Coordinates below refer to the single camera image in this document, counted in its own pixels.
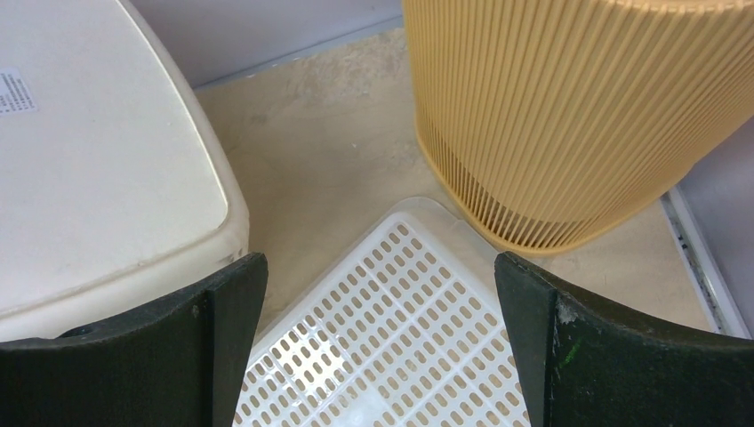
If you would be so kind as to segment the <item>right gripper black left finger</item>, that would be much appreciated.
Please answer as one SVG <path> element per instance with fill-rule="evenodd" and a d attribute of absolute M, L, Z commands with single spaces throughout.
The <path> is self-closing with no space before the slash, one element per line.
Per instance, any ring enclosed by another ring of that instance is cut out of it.
<path fill-rule="evenodd" d="M 53 338 L 1 345 L 4 426 L 230 426 L 269 277 L 252 253 Z"/>

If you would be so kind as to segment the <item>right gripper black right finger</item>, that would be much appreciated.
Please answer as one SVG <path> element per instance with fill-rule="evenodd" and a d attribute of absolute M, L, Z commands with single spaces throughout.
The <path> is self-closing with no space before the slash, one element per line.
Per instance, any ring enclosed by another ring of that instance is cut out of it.
<path fill-rule="evenodd" d="M 752 341 L 634 310 L 512 252 L 494 279 L 532 425 L 752 425 Z"/>

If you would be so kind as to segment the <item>white perforated tray basket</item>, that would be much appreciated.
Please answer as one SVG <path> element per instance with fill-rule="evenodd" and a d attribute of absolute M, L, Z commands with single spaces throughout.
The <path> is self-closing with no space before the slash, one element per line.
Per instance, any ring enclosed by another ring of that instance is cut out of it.
<path fill-rule="evenodd" d="M 252 349 L 235 426 L 526 426 L 496 251 L 394 205 Z"/>

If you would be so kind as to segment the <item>cream plastic storage basket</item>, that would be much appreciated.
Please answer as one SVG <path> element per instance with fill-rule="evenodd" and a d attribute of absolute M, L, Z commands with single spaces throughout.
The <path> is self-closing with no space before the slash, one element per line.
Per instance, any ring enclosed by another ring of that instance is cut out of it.
<path fill-rule="evenodd" d="M 54 338 L 248 251 L 188 82 L 127 1 L 1 4 L 1 338 Z"/>

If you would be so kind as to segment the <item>yellow slatted laundry basket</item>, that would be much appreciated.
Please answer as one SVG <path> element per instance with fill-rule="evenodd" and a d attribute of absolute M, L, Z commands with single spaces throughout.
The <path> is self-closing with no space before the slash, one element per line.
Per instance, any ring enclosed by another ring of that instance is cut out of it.
<path fill-rule="evenodd" d="M 753 115 L 750 1 L 405 1 L 422 153 L 491 245 L 562 254 Z"/>

